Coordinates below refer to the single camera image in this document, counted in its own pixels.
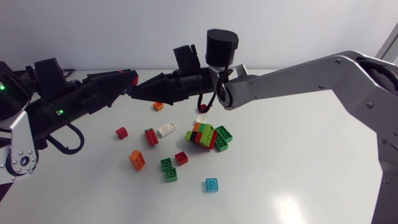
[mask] blue lego brick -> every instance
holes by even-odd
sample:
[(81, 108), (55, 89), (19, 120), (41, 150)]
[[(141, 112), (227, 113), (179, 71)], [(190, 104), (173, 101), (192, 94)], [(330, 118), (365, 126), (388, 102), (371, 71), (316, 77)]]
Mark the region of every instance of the blue lego brick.
[(218, 192), (217, 178), (206, 179), (206, 191), (207, 192)]

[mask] red lego brick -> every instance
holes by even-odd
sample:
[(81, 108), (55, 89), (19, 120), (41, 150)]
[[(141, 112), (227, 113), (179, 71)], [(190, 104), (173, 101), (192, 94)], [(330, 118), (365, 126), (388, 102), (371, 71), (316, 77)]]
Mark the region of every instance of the red lego brick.
[(214, 130), (213, 136), (211, 137), (211, 142), (207, 149), (214, 149), (214, 145), (216, 144), (216, 139), (217, 139), (218, 132), (217, 130)]
[(129, 156), (129, 159), (130, 159), (132, 166), (138, 171), (141, 171), (145, 165), (144, 156), (138, 150), (134, 150), (134, 152), (132, 152), (131, 156)]
[(127, 137), (129, 134), (126, 131), (126, 128), (121, 127), (116, 131), (116, 134), (118, 134), (119, 139), (124, 139), (125, 137)]
[(200, 109), (204, 110), (206, 108), (206, 105), (200, 105)]
[(194, 140), (194, 142), (195, 142), (196, 144), (201, 145), (201, 144), (200, 144), (201, 135), (202, 135), (202, 133), (197, 133), (197, 135), (196, 135), (196, 137), (195, 137), (195, 140)]
[(137, 77), (131, 82), (132, 85), (138, 85), (138, 75)]
[(188, 156), (183, 151), (177, 153), (174, 157), (179, 165), (186, 164), (188, 162)]
[(155, 131), (152, 128), (145, 130), (145, 137), (148, 140), (149, 146), (154, 146), (157, 143), (159, 143), (159, 141), (157, 140)]

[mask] white wall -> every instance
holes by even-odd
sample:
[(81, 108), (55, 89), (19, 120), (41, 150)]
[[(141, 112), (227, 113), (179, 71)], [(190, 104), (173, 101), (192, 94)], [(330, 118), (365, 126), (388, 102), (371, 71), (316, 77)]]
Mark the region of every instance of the white wall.
[(206, 30), (239, 35), (235, 62), (283, 68), (344, 50), (375, 56), (398, 21), (396, 0), (3, 0), (0, 60), (14, 70), (57, 57), (79, 70), (176, 68), (172, 49)]

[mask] robotic arm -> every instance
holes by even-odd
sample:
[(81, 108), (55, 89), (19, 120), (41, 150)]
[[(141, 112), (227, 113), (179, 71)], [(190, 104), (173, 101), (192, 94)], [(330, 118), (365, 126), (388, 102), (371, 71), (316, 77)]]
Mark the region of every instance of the robotic arm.
[[(63, 147), (50, 134), (65, 125), (75, 128), (70, 122), (111, 106), (125, 93), (131, 98), (170, 105), (199, 95), (201, 111), (202, 94), (214, 92), (204, 109), (207, 111), (215, 96), (226, 110), (233, 110), (252, 100), (333, 90), (350, 114), (377, 133), (383, 177), (373, 223), (398, 223), (398, 121), (394, 118), (398, 113), (398, 67), (349, 51), (256, 76), (248, 75), (244, 65), (229, 68), (237, 48), (235, 33), (209, 30), (206, 50), (209, 67), (200, 67), (194, 45), (183, 46), (174, 49), (178, 70), (161, 73), (138, 86), (131, 85), (137, 74), (130, 70), (88, 75), (83, 83), (67, 83), (62, 78), (46, 82), (39, 77), (59, 74), (60, 68), (56, 61), (44, 68), (40, 68), (40, 63), (48, 62), (39, 62), (35, 64), (36, 73), (27, 67), (42, 97), (31, 104), (26, 85), (4, 63), (0, 64), (0, 103), (6, 105), (0, 108), (0, 133), (6, 133), (0, 136), (0, 184), (31, 174), (39, 156), (37, 150), (47, 147), (46, 141), (67, 154), (80, 150)], [(238, 77), (229, 80), (228, 75), (233, 71)], [(48, 83), (60, 83), (60, 87), (51, 88)], [(4, 90), (13, 91), (12, 97)]]

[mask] white tabletop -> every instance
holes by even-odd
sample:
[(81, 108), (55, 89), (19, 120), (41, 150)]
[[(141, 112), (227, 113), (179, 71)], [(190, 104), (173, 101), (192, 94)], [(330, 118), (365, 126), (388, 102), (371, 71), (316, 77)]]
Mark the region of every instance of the white tabletop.
[[(142, 83), (163, 71), (137, 72)], [(376, 134), (332, 91), (252, 101), (232, 111), (215, 101), (206, 114), (198, 114), (197, 96), (159, 112), (152, 104), (121, 96), (111, 108), (72, 122), (85, 134), (84, 148), (72, 156), (53, 146), (41, 151), (32, 176), (14, 183), (0, 203), (0, 223), (371, 222), (382, 175)], [(184, 140), (199, 115), (233, 135), (226, 151)], [(149, 147), (144, 130), (169, 121), (177, 130)], [(129, 136), (119, 140), (115, 130), (122, 126)], [(67, 128), (53, 136), (78, 145)], [(140, 172), (128, 158), (135, 149), (146, 160)], [(181, 151), (189, 162), (178, 166), (174, 155)], [(167, 157), (177, 167), (176, 182), (166, 183), (161, 171)], [(203, 191), (211, 177), (218, 179), (217, 193)]]

